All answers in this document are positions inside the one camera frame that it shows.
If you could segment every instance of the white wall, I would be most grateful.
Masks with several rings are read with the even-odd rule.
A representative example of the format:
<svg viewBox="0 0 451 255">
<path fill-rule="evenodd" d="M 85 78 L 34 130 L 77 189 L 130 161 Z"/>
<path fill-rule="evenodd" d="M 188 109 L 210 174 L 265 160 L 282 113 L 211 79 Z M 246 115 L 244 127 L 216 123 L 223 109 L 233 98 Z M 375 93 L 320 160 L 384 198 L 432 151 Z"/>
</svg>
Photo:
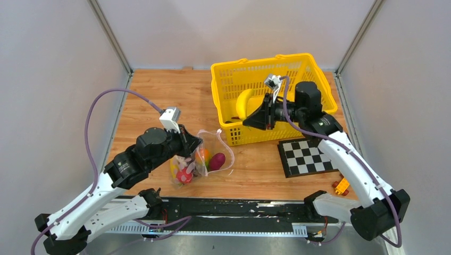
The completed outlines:
<svg viewBox="0 0 451 255">
<path fill-rule="evenodd" d="M 29 254 L 34 218 L 91 183 L 86 114 L 127 75 L 87 1 L 29 0 L 0 1 L 0 77 L 0 253 Z M 90 143 L 99 163 L 119 98 L 105 96 L 94 110 Z"/>
<path fill-rule="evenodd" d="M 338 67 L 373 0 L 99 0 L 133 68 L 309 52 Z"/>
<path fill-rule="evenodd" d="M 385 1 L 343 73 L 366 158 L 411 196 L 411 254 L 449 254 L 451 2 Z"/>
</svg>

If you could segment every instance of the yellow crate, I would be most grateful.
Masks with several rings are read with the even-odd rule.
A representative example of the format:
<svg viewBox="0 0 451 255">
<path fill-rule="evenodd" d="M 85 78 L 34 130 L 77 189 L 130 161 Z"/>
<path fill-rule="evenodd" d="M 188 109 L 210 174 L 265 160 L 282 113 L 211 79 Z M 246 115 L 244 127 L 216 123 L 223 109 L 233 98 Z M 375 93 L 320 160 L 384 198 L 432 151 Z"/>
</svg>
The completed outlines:
<svg viewBox="0 0 451 255">
<path fill-rule="evenodd" d="M 288 123 L 278 122 L 273 130 L 263 131 L 243 126 L 242 121 L 232 119 L 238 116 L 236 100 L 246 89 L 255 89 L 254 96 L 248 102 L 248 112 L 253 112 L 261 105 L 265 93 L 271 92 L 271 89 L 263 83 L 270 73 L 290 77 L 288 100 L 294 100 L 297 83 L 313 81 L 321 91 L 323 111 L 328 114 L 337 111 L 329 83 L 313 56 L 308 53 L 277 55 L 273 58 L 256 60 L 243 58 L 238 61 L 216 63 L 212 65 L 211 72 L 213 101 L 218 110 L 219 123 L 230 146 L 302 136 Z M 282 84 L 279 96 L 283 96 L 285 83 L 284 81 Z"/>
</svg>

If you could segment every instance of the gray floor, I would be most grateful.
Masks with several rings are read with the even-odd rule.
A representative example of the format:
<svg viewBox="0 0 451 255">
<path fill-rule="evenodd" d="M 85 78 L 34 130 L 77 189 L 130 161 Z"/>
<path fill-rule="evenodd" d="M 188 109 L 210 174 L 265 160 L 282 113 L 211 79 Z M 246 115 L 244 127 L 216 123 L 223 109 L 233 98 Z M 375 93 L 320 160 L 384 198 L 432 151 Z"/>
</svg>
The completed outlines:
<svg viewBox="0 0 451 255">
<path fill-rule="evenodd" d="M 333 237 L 338 227 L 329 226 L 328 236 Z M 106 255 L 121 245 L 141 239 L 138 235 L 103 234 L 88 245 L 89 255 Z M 352 227 L 346 227 L 335 242 L 316 247 L 304 239 L 289 237 L 236 237 L 236 236 L 172 236 L 166 240 L 138 242 L 117 253 L 146 255 L 239 255 L 239 254 L 387 254 L 380 238 L 368 242 Z"/>
</svg>

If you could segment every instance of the chessboard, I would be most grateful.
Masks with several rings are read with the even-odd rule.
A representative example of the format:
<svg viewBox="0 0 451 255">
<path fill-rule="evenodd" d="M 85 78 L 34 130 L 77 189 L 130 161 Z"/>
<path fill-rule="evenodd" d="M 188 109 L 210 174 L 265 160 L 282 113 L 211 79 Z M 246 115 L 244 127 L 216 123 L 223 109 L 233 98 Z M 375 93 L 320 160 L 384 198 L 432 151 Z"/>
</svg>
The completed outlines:
<svg viewBox="0 0 451 255">
<path fill-rule="evenodd" d="M 286 178 L 338 171 L 330 159 L 305 138 L 279 141 L 277 147 Z"/>
</svg>

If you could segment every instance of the wooden table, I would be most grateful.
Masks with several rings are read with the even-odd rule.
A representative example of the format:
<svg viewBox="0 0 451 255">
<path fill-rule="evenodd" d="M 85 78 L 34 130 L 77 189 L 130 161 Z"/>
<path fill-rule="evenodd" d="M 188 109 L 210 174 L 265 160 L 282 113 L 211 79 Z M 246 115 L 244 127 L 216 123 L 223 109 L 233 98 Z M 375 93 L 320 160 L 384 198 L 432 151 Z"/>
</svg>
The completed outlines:
<svg viewBox="0 0 451 255">
<path fill-rule="evenodd" d="M 346 127 L 332 73 L 325 75 L 339 106 L 335 118 Z M 137 70 L 130 89 L 149 98 L 160 108 L 179 107 L 182 111 L 179 123 L 185 125 L 191 134 L 195 135 L 200 129 L 215 131 L 220 128 L 208 70 Z M 136 137 L 146 129 L 161 127 L 158 117 L 157 112 L 143 100 L 128 95 L 109 160 L 134 144 Z M 162 196 L 173 197 L 303 200 L 318 190 L 333 194 L 331 185 L 341 180 L 339 172 L 285 178 L 277 144 L 278 141 L 268 141 L 231 147 L 236 158 L 232 174 L 229 175 L 229 170 L 217 172 L 181 188 L 172 184 L 169 162 L 166 162 L 127 194 L 136 195 L 141 190 L 160 187 Z M 347 198 L 357 197 L 350 189 Z"/>
</svg>

